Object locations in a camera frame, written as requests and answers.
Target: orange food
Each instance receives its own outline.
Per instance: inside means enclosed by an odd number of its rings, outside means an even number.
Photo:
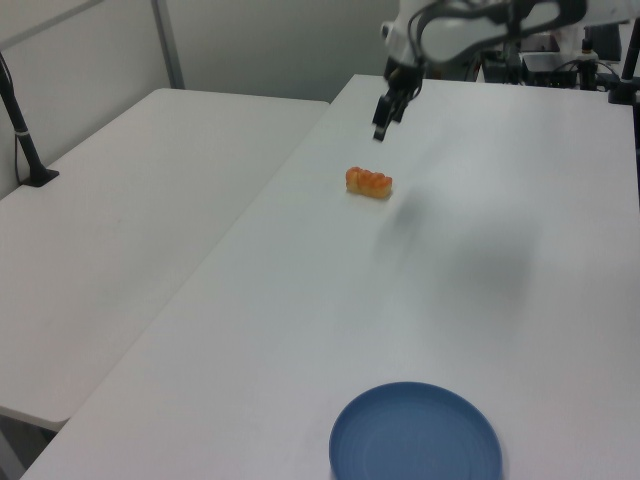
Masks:
[[[346,179],[350,192],[373,198],[386,198],[391,194],[393,179],[383,173],[353,167],[347,170]]]

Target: white table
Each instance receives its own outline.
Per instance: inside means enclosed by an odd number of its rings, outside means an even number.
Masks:
[[[398,380],[475,404],[506,479],[638,478],[630,109],[427,82],[377,144],[384,87],[349,83],[25,480],[328,480],[341,409]]]
[[[158,90],[0,202],[0,414],[57,430],[328,107]]]

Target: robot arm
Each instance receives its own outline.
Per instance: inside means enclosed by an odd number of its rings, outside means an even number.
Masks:
[[[384,23],[389,51],[374,138],[384,140],[420,93],[428,64],[460,62],[498,43],[567,25],[605,24],[640,16],[640,0],[400,0],[394,22]]]

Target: blue bowl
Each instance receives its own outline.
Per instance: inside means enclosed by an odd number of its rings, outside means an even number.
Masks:
[[[425,383],[390,383],[354,399],[331,431],[337,480],[500,480],[500,443],[471,403]]]

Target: floor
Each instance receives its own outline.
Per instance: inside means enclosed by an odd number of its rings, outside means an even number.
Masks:
[[[55,436],[0,415],[0,480],[18,480]]]

